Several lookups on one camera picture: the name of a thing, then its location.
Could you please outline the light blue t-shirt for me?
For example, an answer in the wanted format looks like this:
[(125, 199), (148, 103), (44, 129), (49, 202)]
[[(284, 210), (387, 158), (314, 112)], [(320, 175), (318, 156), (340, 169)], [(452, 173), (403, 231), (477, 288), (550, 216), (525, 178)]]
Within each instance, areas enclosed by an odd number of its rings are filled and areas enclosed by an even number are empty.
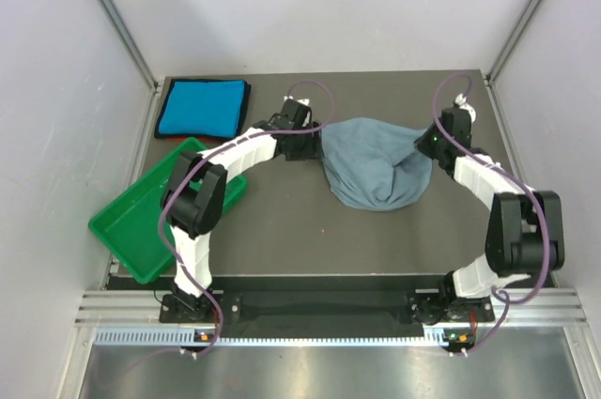
[(416, 203), (433, 168), (414, 146), (424, 134), (366, 117), (328, 125), (321, 135), (322, 164), (331, 192), (344, 205), (368, 211)]

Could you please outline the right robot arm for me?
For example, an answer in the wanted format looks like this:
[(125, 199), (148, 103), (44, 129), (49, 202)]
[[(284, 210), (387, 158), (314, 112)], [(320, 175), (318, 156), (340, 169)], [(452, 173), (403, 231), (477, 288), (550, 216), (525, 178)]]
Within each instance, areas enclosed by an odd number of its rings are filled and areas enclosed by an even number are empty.
[(506, 304), (532, 299), (547, 275), (564, 263), (559, 195), (536, 191), (494, 162), (470, 151), (475, 112), (453, 105), (415, 141), (415, 147), (489, 211), (484, 253), (442, 282), (438, 306), (447, 318), (467, 314), (473, 299), (492, 295)]

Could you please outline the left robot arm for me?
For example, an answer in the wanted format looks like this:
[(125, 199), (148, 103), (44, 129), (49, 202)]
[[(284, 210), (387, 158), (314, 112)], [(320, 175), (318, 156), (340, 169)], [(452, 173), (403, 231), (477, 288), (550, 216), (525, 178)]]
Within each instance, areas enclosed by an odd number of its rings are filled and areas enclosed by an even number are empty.
[(320, 131), (310, 101), (287, 96), (280, 112), (233, 140), (178, 155), (161, 199), (160, 223), (167, 223), (173, 235), (177, 260), (174, 293), (182, 297), (180, 309), (190, 319), (203, 320), (212, 312), (213, 299), (206, 292), (212, 283), (209, 243), (223, 215), (229, 183), (279, 156), (287, 161), (320, 158)]

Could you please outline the green plastic tray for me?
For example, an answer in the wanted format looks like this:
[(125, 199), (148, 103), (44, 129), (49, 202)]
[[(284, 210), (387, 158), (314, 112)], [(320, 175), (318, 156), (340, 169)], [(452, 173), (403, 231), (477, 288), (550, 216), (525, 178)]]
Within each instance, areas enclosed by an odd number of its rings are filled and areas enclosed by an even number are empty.
[(195, 138), (183, 140), (89, 221), (90, 231), (137, 283), (150, 284), (175, 264), (158, 233), (160, 201), (179, 153), (206, 148)]

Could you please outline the aluminium frame rail front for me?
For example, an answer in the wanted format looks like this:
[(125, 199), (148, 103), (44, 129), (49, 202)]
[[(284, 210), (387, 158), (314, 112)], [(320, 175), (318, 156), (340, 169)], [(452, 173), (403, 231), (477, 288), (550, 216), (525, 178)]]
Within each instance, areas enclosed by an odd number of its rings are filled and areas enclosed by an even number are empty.
[(583, 325), (585, 314), (572, 290), (549, 288), (522, 305), (505, 306), (496, 299), (460, 303), (443, 311), (433, 292), (405, 291), (234, 291), (201, 299), (192, 310), (172, 295), (146, 291), (99, 291), (84, 294), (75, 322), (80, 326), (236, 325), (266, 317), (294, 326), (357, 324), (390, 332), (394, 326), (480, 326), (498, 319), (515, 327)]

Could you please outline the right aluminium corner post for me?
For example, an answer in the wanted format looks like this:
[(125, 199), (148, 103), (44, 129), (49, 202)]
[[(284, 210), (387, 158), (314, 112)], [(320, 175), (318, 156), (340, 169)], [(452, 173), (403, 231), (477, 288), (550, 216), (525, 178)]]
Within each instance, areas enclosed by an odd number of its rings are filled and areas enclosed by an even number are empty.
[(544, 2), (545, 0), (527, 0), (525, 2), (525, 6), (520, 11), (515, 24), (509, 32), (508, 37), (501, 45), (501, 49), (495, 57), (492, 67), (485, 75), (485, 83), (487, 86), (492, 87), (500, 78), (505, 66), (509, 62), (519, 42), (525, 36), (527, 30), (533, 23), (539, 8)]

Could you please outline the aluminium corner post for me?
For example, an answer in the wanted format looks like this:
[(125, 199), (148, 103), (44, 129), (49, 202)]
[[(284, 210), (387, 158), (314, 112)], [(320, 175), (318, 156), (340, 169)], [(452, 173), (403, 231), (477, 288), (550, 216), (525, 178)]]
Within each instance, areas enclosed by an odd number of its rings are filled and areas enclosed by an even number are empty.
[(119, 12), (114, 0), (97, 0), (102, 12), (105, 14), (110, 25), (115, 31), (119, 41), (123, 48), (131, 59), (133, 65), (141, 75), (145, 84), (151, 91), (155, 91), (159, 82), (152, 73), (147, 61), (145, 60), (142, 52), (140, 51), (138, 44), (135, 42), (134, 37), (131, 34), (129, 27)]
[(508, 37), (501, 45), (501, 49), (495, 57), (492, 67), (485, 75), (485, 83), (487, 86), (492, 87), (500, 78), (505, 66), (509, 62), (519, 42), (525, 36), (527, 30), (533, 23), (539, 8), (544, 2), (545, 0), (527, 0), (525, 2), (525, 6), (520, 11), (515, 24), (509, 32)]

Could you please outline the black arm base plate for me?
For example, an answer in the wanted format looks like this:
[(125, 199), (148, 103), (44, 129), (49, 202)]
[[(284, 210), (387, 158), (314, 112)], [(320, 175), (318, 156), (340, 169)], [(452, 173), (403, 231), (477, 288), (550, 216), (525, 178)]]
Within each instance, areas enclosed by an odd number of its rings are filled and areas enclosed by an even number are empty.
[(490, 323), (490, 299), (443, 303), (436, 292), (415, 291), (247, 291), (216, 292), (227, 324), (259, 317), (389, 317), (402, 324)]

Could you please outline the left aluminium corner post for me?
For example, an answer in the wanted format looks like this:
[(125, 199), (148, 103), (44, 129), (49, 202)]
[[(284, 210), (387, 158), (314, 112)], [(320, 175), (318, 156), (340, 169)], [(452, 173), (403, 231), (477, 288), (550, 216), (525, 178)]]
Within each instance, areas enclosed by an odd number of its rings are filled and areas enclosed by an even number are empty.
[(102, 12), (105, 14), (110, 25), (115, 31), (119, 41), (123, 48), (131, 59), (133, 65), (141, 75), (145, 84), (151, 91), (155, 91), (159, 82), (152, 73), (147, 61), (145, 60), (142, 52), (140, 51), (138, 44), (135, 42), (134, 37), (131, 34), (129, 27), (119, 12), (114, 0), (97, 0)]

